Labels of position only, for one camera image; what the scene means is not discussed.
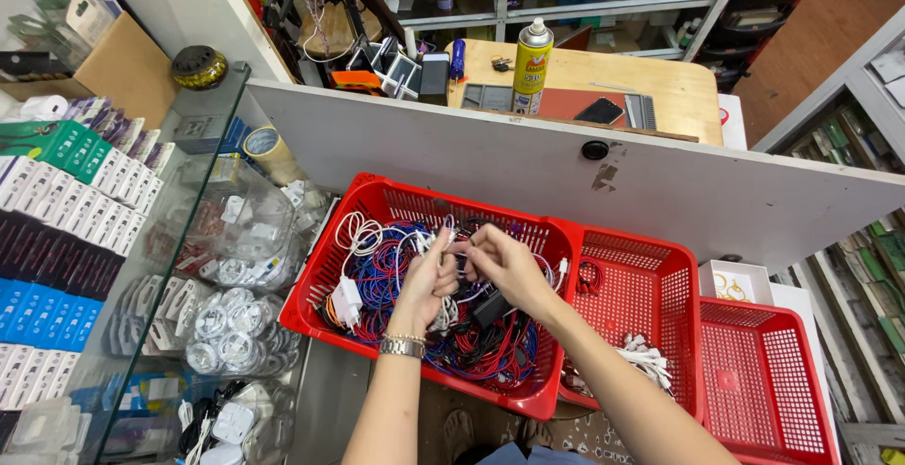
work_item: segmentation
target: red plastic basket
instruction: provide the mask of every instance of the red plastic basket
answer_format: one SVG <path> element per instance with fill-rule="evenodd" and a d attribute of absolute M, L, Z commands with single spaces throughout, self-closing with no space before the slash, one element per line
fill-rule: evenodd
<path fill-rule="evenodd" d="M 628 332 L 647 336 L 669 361 L 676 402 L 701 423 L 704 387 L 694 255 L 672 242 L 596 227 L 584 227 L 581 252 L 597 259 L 604 278 L 599 295 L 575 293 L 572 307 L 608 343 L 622 345 Z M 565 386 L 560 385 L 559 395 L 600 410 L 594 398 Z"/>
<path fill-rule="evenodd" d="M 532 252 L 543 256 L 551 266 L 558 265 L 563 257 L 568 258 L 571 266 L 575 264 L 574 259 L 578 255 L 581 243 L 580 228 L 574 223 L 492 207 L 392 182 L 370 173 L 359 173 L 324 229 L 299 282 L 289 294 L 286 305 L 280 313 L 280 323 L 293 331 L 308 334 L 371 359 L 378 357 L 376 345 L 358 343 L 332 332 L 306 301 L 310 296 L 321 296 L 324 290 L 320 286 L 335 286 L 338 283 L 346 251 L 337 246 L 334 236 L 339 221 L 347 213 L 356 210 L 365 217 L 382 223 L 402 218 L 428 222 L 434 227 L 441 226 L 448 214 L 455 216 L 457 221 L 473 216 L 488 219 L 499 223 L 503 229 L 519 230 L 518 233 L 513 232 L 510 235 L 526 243 Z M 577 268 L 571 268 L 570 271 L 563 287 L 560 288 L 561 297 L 562 294 L 568 293 L 568 287 L 574 283 Z M 556 410 L 563 351 L 553 336 L 540 325 L 537 331 L 537 357 L 534 370 L 526 382 L 512 390 L 492 390 L 440 372 L 426 363 L 422 366 L 421 375 L 481 400 L 496 403 L 504 409 L 546 421 Z"/>
<path fill-rule="evenodd" d="M 705 297 L 700 319 L 710 434 L 743 463 L 838 465 L 801 318 Z"/>

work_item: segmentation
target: tiled floor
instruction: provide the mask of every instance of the tiled floor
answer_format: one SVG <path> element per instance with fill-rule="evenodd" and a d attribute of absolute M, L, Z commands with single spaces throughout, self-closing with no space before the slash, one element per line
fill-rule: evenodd
<path fill-rule="evenodd" d="M 422 380 L 418 413 L 419 465 L 449 465 L 443 427 L 446 416 L 460 408 L 470 413 L 475 440 L 479 444 L 500 446 L 508 443 L 518 434 L 518 426 L 524 421 L 496 405 Z M 582 457 L 602 465 L 634 463 L 603 413 L 553 421 L 549 428 L 553 433 L 553 445 L 550 446 L 553 449 L 575 448 Z"/>

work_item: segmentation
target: left hand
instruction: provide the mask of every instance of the left hand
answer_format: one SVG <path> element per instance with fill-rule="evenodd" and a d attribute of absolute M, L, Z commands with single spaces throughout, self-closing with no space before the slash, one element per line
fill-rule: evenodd
<path fill-rule="evenodd" d="M 412 259 L 387 325 L 388 334 L 423 336 L 440 311 L 443 298 L 459 289 L 455 255 L 444 254 L 449 234 L 449 229 L 441 229 L 427 253 Z M 437 267 L 441 258 L 443 262 Z"/>

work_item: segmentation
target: yellow spray can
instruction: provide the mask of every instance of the yellow spray can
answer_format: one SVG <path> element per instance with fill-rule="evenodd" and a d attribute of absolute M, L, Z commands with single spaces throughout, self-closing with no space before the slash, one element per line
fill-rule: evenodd
<path fill-rule="evenodd" d="M 512 111 L 536 115 L 547 79 L 550 50 L 553 49 L 553 32 L 544 26 L 544 20 L 534 18 L 534 23 L 522 28 L 518 34 L 518 51 L 515 55 L 515 80 L 512 82 Z"/>

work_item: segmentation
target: wristwatch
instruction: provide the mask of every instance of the wristwatch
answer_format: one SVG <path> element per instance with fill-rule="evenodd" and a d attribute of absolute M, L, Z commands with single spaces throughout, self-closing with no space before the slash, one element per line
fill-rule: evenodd
<path fill-rule="evenodd" d="M 424 359 L 424 344 L 407 339 L 385 337 L 380 342 L 381 354 L 411 355 L 418 360 Z"/>

